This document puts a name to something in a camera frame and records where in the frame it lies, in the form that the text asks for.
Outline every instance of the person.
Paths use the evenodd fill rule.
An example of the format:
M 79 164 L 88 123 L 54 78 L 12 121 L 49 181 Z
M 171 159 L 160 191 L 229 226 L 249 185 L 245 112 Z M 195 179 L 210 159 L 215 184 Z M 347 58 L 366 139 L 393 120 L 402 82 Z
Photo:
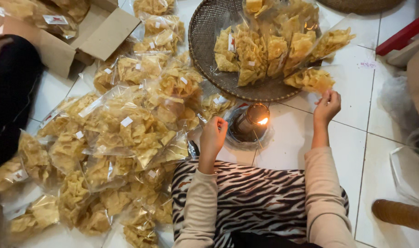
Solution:
M 17 152 L 20 128 L 27 125 L 34 85 L 43 70 L 30 42 L 0 35 L 0 166 Z
M 348 200 L 344 200 L 343 192 L 339 186 L 338 175 L 335 169 L 334 160 L 332 157 L 332 150 L 329 145 L 328 137 L 328 125 L 332 118 L 341 109 L 341 96 L 332 90 L 327 90 L 322 99 L 316 102 L 317 107 L 313 113 L 313 140 L 312 148 L 305 154 L 305 167 L 306 171 L 298 173 L 298 170 L 291 171 L 272 171 L 265 170 L 255 167 L 241 167 L 241 170 L 236 170 L 232 167 L 232 164 L 225 162 L 216 162 L 216 157 L 221 150 L 225 135 L 228 129 L 228 124 L 220 117 L 214 117 L 204 127 L 200 138 L 201 154 L 198 160 L 198 166 L 195 170 L 192 179 L 190 180 L 189 186 L 186 192 L 186 200 L 182 201 L 180 195 L 185 191 L 181 191 L 180 187 L 188 183 L 184 178 L 189 176 L 189 167 L 179 165 L 174 174 L 173 179 L 173 222 L 175 236 L 174 248 L 184 247 L 324 247 L 324 248 L 338 248 L 338 247 L 356 247 L 356 244 L 351 235 L 351 224 L 349 218 L 346 216 L 346 207 L 348 207 Z M 215 164 L 218 164 L 218 172 L 215 170 Z M 235 174 L 236 185 L 234 188 L 226 188 L 228 170 L 230 174 Z M 183 174 L 181 171 L 186 170 L 188 174 Z M 281 174 L 274 176 L 275 173 L 291 173 L 289 177 L 285 177 L 283 181 L 278 181 Z M 252 180 L 248 180 L 248 177 L 254 176 Z M 298 181 L 303 177 L 302 187 L 296 185 Z M 292 187 L 288 194 L 284 195 L 284 198 L 278 198 L 280 194 L 278 187 L 280 186 L 269 186 L 270 184 L 278 181 L 278 184 L 285 184 L 288 180 L 292 180 L 289 183 L 289 187 Z M 266 193 L 263 196 L 256 195 L 266 191 L 266 187 L 271 188 L 271 193 Z M 251 188 L 260 188 L 251 194 Z M 301 195 L 300 190 L 303 191 L 303 206 L 301 208 L 298 205 L 301 201 L 290 201 L 295 198 L 296 195 Z M 237 195 L 224 196 L 236 191 L 238 194 L 247 194 L 249 198 L 242 196 L 241 198 Z M 275 204 L 284 202 L 284 207 L 279 206 L 277 211 L 272 211 L 270 207 Z M 255 211 L 252 215 L 245 215 L 245 212 L 250 212 L 251 209 L 256 209 L 256 205 L 261 206 L 260 211 Z M 295 212 L 287 212 L 289 214 L 279 215 L 278 211 L 286 211 L 286 209 L 296 208 Z M 228 225 L 220 224 L 223 219 L 219 218 L 219 215 L 223 215 L 223 218 L 233 218 Z M 278 218 L 272 218 L 271 215 L 279 215 Z M 258 220 L 251 223 L 245 223 L 247 218 L 256 218 Z M 299 222 L 304 225 L 304 228 L 294 223 Z M 247 229 L 249 232 L 237 232 L 235 230 L 242 226 L 243 230 Z M 267 233 L 267 228 L 277 229 L 273 233 Z M 297 234 L 288 240 L 278 235 L 281 230 L 285 230 L 285 235 Z M 222 233 L 230 233 L 229 242 L 219 242 L 220 238 L 217 238 L 217 244 L 214 242 L 214 237 L 222 236 Z

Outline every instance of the woman's right hand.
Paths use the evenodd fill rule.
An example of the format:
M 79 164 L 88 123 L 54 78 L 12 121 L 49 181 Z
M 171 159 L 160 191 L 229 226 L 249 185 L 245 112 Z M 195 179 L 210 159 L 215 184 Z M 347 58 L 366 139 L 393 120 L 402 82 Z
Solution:
M 204 174 L 214 173 L 214 162 L 223 147 L 227 130 L 228 122 L 218 116 L 213 117 L 203 128 L 200 136 L 200 172 Z
M 329 122 L 341 110 L 341 95 L 327 90 L 315 104 L 318 106 L 313 112 L 313 126 L 327 129 Z

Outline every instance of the woven basket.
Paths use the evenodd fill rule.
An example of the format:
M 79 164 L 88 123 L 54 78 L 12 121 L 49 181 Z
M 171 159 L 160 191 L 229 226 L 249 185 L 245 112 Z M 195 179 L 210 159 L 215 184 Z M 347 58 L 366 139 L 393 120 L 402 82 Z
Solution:
M 343 13 L 376 14 L 396 7 L 404 0 L 318 0 L 318 2 Z
M 197 69 L 216 87 L 239 99 L 252 102 L 271 102 L 287 99 L 301 90 L 285 85 L 282 79 L 266 78 L 254 85 L 238 87 L 238 74 L 216 74 L 214 67 L 214 38 L 216 19 L 242 10 L 242 0 L 204 0 L 196 9 L 188 29 L 190 55 Z

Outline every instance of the lit candle flame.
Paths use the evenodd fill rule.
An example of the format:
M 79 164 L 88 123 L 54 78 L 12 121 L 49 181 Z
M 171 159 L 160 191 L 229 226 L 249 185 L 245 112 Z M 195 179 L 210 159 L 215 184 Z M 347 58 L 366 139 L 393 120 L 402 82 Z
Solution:
M 263 120 L 259 121 L 258 124 L 265 125 L 267 123 L 267 118 L 264 118 Z

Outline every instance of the white tile floor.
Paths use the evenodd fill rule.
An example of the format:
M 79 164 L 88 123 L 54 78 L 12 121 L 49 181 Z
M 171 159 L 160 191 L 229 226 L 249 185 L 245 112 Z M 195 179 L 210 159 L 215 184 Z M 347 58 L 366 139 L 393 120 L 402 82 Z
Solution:
M 118 2 L 122 9 L 133 13 L 131 1 Z M 200 2 L 178 0 L 179 16 L 185 22 L 186 31 Z M 320 3 L 318 5 L 328 26 L 335 25 L 345 17 L 345 14 Z M 340 50 L 332 61 L 323 62 L 323 65 L 333 65 L 329 70 L 337 80 L 335 89 L 342 95 L 342 111 L 331 122 L 329 132 L 339 179 L 349 195 L 349 218 L 359 248 L 419 248 L 419 232 L 382 223 L 370 211 L 371 203 L 377 198 L 407 202 L 395 191 L 388 158 L 391 150 L 405 142 L 407 134 L 401 131 L 378 103 L 379 91 L 384 82 L 393 78 L 398 70 L 386 65 L 382 58 L 375 57 L 374 51 L 368 49 L 387 40 L 417 16 L 419 0 L 406 0 L 393 10 L 358 20 L 367 29 L 365 42 L 360 43 L 361 46 L 350 45 Z M 187 47 L 186 39 L 180 49 L 187 50 Z M 360 62 L 374 60 L 378 62 L 375 70 L 358 66 Z M 94 71 L 93 65 L 84 72 L 92 77 Z M 39 121 L 66 96 L 89 92 L 92 88 L 91 80 L 88 80 L 88 76 L 84 78 L 84 81 L 81 78 L 71 81 L 46 72 L 38 88 L 27 131 L 36 131 Z M 268 169 L 303 169 L 303 155 L 310 149 L 312 140 L 312 113 L 316 100 L 314 94 L 301 93 L 282 103 L 272 104 L 271 123 L 275 135 L 269 146 L 251 152 L 225 146 L 218 159 Z M 164 247 L 172 244 L 170 233 L 162 232 L 161 236 Z M 119 233 L 113 233 L 110 237 L 104 247 L 126 246 Z

